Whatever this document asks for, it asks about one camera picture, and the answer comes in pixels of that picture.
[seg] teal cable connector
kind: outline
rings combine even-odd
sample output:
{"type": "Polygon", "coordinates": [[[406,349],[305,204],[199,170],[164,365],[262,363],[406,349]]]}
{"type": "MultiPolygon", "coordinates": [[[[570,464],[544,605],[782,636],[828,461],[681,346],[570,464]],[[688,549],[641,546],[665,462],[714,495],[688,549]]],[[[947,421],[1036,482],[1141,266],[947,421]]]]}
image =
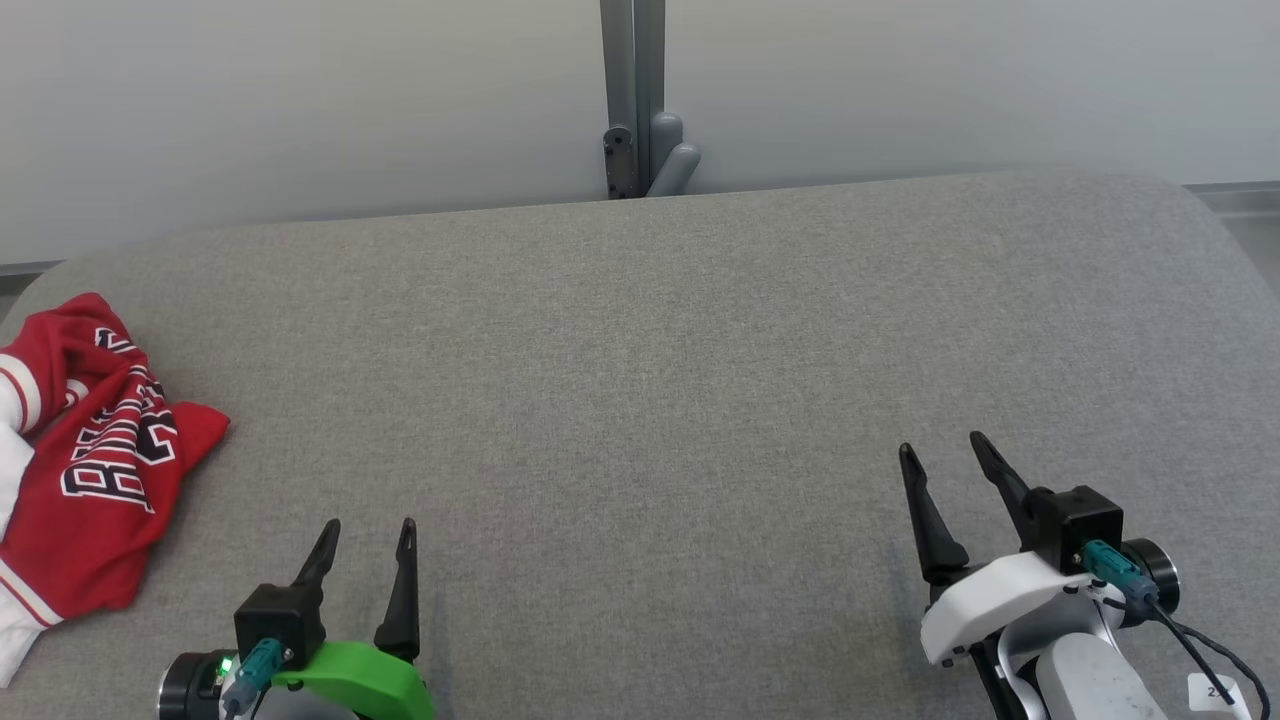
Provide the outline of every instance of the teal cable connector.
{"type": "Polygon", "coordinates": [[[1085,570],[1120,588],[1129,607],[1142,615],[1152,612],[1152,607],[1160,600],[1160,588],[1128,557],[1120,555],[1119,550],[1102,541],[1089,541],[1084,546],[1082,557],[1085,570]]]}
{"type": "Polygon", "coordinates": [[[236,669],[236,683],[223,696],[223,710],[228,717],[242,715],[257,698],[259,693],[271,685],[271,678],[280,671],[285,661],[285,650],[280,641],[262,638],[236,669]]]}

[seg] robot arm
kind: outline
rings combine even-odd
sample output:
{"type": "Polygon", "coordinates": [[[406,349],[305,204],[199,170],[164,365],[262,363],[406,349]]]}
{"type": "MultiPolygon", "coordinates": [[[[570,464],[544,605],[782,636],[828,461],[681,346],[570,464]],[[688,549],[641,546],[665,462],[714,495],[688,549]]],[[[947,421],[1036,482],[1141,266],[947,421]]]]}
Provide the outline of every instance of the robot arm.
{"type": "Polygon", "coordinates": [[[1166,614],[1178,609],[1172,562],[1151,541],[1121,542],[1124,511],[1101,493],[1087,486],[1029,489],[986,436],[972,433],[970,442],[1021,551],[970,568],[929,496],[919,459],[901,446],[932,601],[920,624],[925,657],[945,667],[970,657],[1001,720],[1165,717],[1114,630],[1149,616],[1133,597],[1166,614]]]}
{"type": "Polygon", "coordinates": [[[374,644],[325,642],[321,582],[333,566],[330,520],[287,587],[261,584],[236,611],[237,650],[188,652],[165,671],[157,720],[431,720],[420,650],[417,528],[406,518],[396,584],[374,644]]]}

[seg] black cable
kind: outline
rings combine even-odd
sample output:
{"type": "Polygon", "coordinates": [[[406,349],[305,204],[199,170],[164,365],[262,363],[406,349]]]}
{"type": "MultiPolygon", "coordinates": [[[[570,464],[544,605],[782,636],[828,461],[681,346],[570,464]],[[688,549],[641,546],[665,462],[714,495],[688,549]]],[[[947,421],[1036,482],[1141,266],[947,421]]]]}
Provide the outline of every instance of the black cable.
{"type": "Polygon", "coordinates": [[[1178,628],[1178,623],[1174,623],[1172,618],[1170,618],[1169,614],[1165,612],[1165,610],[1158,605],[1156,605],[1155,602],[1148,602],[1147,606],[1153,610],[1152,618],[1160,621],[1161,625],[1169,628],[1170,633],[1174,633],[1174,637],[1178,638],[1178,642],[1183,644],[1183,648],[1187,651],[1187,655],[1192,656],[1192,660],[1194,660],[1196,665],[1199,666],[1201,673],[1204,673],[1204,676],[1208,678],[1208,682],[1213,684],[1213,688],[1217,691],[1217,694],[1221,696],[1222,701],[1226,702],[1228,705],[1235,705],[1235,698],[1231,697],[1231,693],[1226,692],[1226,685],[1222,684],[1222,680],[1217,679],[1217,673],[1215,673],[1213,669],[1208,666],[1208,662],[1204,660],[1204,656],[1201,655],[1198,650],[1196,650],[1196,646],[1192,644],[1192,641],[1189,641],[1187,635],[1183,634],[1181,629],[1178,628]]]}
{"type": "Polygon", "coordinates": [[[1231,652],[1230,650],[1228,650],[1226,646],[1222,646],[1221,643],[1213,642],[1212,639],[1208,638],[1208,635],[1206,635],[1204,633],[1197,630],[1196,628],[1189,628],[1189,626],[1183,625],[1181,623],[1178,623],[1178,621],[1174,621],[1174,625],[1178,625],[1178,629],[1181,630],[1183,633],[1185,633],[1185,634],[1188,634],[1188,635],[1198,639],[1199,642],[1204,643],[1204,646],[1208,647],[1210,650],[1212,650],[1213,652],[1216,652],[1216,653],[1221,655],[1222,657],[1230,660],[1231,665],[1235,665],[1235,669],[1239,670],[1240,674],[1243,674],[1245,678],[1248,678],[1253,683],[1253,689],[1258,693],[1258,702],[1262,703],[1262,715],[1261,715],[1260,720],[1270,720],[1270,717],[1271,717],[1271,698],[1267,696],[1266,688],[1262,687],[1262,679],[1258,678],[1258,674],[1254,673],[1252,667],[1249,667],[1248,665],[1245,665],[1244,661],[1240,660],[1239,656],[1236,656],[1234,652],[1231,652]]]}
{"type": "MultiPolygon", "coordinates": [[[[1125,611],[1129,610],[1129,606],[1120,602],[1119,600],[1112,600],[1110,597],[1102,598],[1102,603],[1108,607],[1115,607],[1116,610],[1125,610],[1125,611]]],[[[1169,628],[1170,630],[1176,630],[1176,633],[1190,635],[1198,639],[1199,642],[1204,643],[1204,646],[1212,650],[1213,652],[1230,660],[1231,665],[1235,665],[1235,669],[1239,670],[1240,674],[1243,674],[1245,678],[1248,678],[1251,683],[1253,683],[1253,691],[1258,693],[1258,702],[1262,703],[1262,714],[1258,720],[1271,720],[1271,697],[1267,694],[1267,689],[1262,685],[1262,679],[1258,678],[1258,674],[1254,673],[1253,669],[1248,666],[1248,664],[1240,660],[1238,655],[1228,650],[1228,647],[1224,646],[1222,643],[1213,641],[1212,638],[1197,630],[1196,628],[1192,628],[1190,625],[1183,625],[1181,623],[1174,620],[1162,609],[1160,609],[1158,605],[1152,603],[1151,607],[1160,611],[1160,616],[1157,616],[1156,620],[1158,620],[1160,623],[1166,623],[1165,626],[1169,628]]],[[[1204,675],[1208,676],[1211,680],[1217,678],[1211,673],[1204,673],[1204,675]]],[[[1231,701],[1231,696],[1226,694],[1225,691],[1219,691],[1219,694],[1222,696],[1224,701],[1231,701]]],[[[1234,705],[1234,701],[1228,702],[1228,705],[1234,705]]]]}

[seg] red fabric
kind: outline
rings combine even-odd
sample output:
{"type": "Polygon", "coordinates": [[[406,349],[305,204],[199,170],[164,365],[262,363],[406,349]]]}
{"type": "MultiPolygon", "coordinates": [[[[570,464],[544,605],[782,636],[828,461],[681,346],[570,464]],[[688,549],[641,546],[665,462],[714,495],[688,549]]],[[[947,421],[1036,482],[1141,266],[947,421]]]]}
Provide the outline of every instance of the red fabric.
{"type": "MultiPolygon", "coordinates": [[[[128,606],[183,474],[221,439],[227,416],[166,405],[147,356],[96,293],[32,315],[0,354],[26,365],[40,404],[33,425],[22,423],[35,457],[0,542],[0,562],[28,589],[8,589],[46,625],[128,606]]],[[[29,418],[33,398],[19,395],[29,418]]]]}

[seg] cylindrical motor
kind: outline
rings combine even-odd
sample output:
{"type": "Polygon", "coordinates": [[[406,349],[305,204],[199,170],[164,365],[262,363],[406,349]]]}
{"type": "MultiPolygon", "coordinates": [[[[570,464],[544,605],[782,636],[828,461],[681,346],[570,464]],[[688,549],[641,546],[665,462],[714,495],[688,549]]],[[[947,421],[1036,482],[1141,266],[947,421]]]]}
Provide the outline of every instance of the cylindrical motor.
{"type": "Polygon", "coordinates": [[[160,678],[156,720],[219,720],[223,683],[234,671],[234,650],[179,655],[160,678]]]}
{"type": "MultiPolygon", "coordinates": [[[[1125,541],[1120,543],[1120,555],[1128,557],[1134,565],[1142,570],[1143,575],[1147,575],[1156,583],[1156,589],[1160,591],[1160,609],[1165,612],[1172,615],[1178,610],[1178,603],[1183,600],[1181,584],[1178,580],[1178,568],[1174,561],[1169,559],[1169,555],[1161,550],[1161,547],[1147,538],[1137,538],[1132,541],[1125,541]]],[[[1134,625],[1140,625],[1146,618],[1137,616],[1134,612],[1125,612],[1124,621],[1120,624],[1121,628],[1132,628],[1134,625]]]]}

